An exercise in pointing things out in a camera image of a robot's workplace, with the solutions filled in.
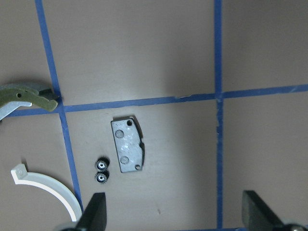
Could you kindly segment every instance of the olive green plastic part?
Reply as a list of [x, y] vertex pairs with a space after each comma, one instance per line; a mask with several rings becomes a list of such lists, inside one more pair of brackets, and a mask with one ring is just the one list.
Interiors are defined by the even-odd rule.
[[0, 86], [0, 107], [9, 102], [31, 102], [47, 111], [53, 111], [58, 102], [57, 95], [45, 85], [38, 83], [18, 83]]

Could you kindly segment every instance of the small gear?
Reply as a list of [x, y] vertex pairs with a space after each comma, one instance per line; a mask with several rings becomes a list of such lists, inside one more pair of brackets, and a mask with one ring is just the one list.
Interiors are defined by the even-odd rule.
[[95, 162], [95, 167], [100, 171], [107, 170], [109, 166], [109, 160], [106, 157], [101, 157]]
[[97, 180], [97, 182], [105, 184], [107, 182], [109, 178], [109, 172], [108, 171], [104, 171], [104, 172], [98, 172], [95, 175], [95, 179]]

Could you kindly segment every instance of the white curved plastic piece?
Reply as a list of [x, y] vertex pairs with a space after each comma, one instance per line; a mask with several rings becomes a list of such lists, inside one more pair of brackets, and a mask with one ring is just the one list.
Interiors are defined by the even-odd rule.
[[15, 111], [19, 107], [31, 107], [32, 103], [22, 101], [12, 101], [0, 108], [0, 120], [5, 118], [7, 115]]
[[76, 197], [61, 182], [56, 179], [35, 172], [27, 172], [24, 164], [18, 164], [11, 170], [15, 184], [32, 185], [48, 191], [66, 207], [71, 220], [77, 221], [81, 217], [81, 208]]

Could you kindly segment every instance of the black clamp jaw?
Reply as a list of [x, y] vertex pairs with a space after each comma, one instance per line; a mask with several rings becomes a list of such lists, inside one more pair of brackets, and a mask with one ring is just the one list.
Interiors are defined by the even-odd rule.
[[93, 194], [77, 225], [61, 231], [104, 231], [106, 225], [106, 196], [104, 192], [100, 192]]
[[249, 231], [308, 231], [300, 224], [283, 223], [255, 191], [243, 191], [242, 220]]

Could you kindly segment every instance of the grid of tape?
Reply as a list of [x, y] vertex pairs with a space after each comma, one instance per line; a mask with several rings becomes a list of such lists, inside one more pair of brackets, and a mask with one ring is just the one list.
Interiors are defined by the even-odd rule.
[[[99, 110], [106, 108], [119, 108], [126, 106], [144, 106], [166, 103], [182, 103], [182, 102], [194, 102], [205, 100], [216, 100], [217, 102], [217, 229], [222, 229], [223, 224], [223, 103], [224, 99], [229, 98], [241, 98], [250, 96], [272, 95], [272, 94], [288, 94], [295, 92], [308, 91], [308, 84], [293, 85], [285, 87], [272, 87], [263, 89], [252, 90], [237, 90], [237, 91], [222, 91], [222, 0], [214, 0], [214, 35], [215, 35], [215, 92], [211, 94], [196, 94], [184, 98], [176, 97], [161, 97], [161, 98], [149, 98], [138, 100], [126, 100], [104, 103], [90, 103], [80, 105], [63, 105], [61, 101], [61, 92], [58, 82], [58, 76], [56, 67], [53, 60], [53, 54], [51, 49], [51, 43], [49, 39], [44, 8], [42, 0], [35, 0], [35, 5], [38, 14], [38, 21], [42, 34], [42, 39], [45, 47], [48, 67], [51, 75], [52, 86], [55, 94], [60, 96], [59, 105], [53, 112], [48, 112], [43, 109], [28, 109], [17, 110], [11, 113], [9, 116], [30, 116], [30, 115], [43, 115], [43, 114], [58, 114], [61, 120], [64, 143], [67, 153], [67, 159], [70, 166], [71, 177], [73, 181], [74, 191], [76, 198], [78, 199], [81, 207], [81, 195], [79, 182], [77, 178], [77, 172], [74, 162], [74, 156], [70, 141], [69, 129], [67, 125], [66, 115], [67, 112], [78, 112], [88, 110]], [[234, 229], [223, 229], [225, 231], [231, 231]]]

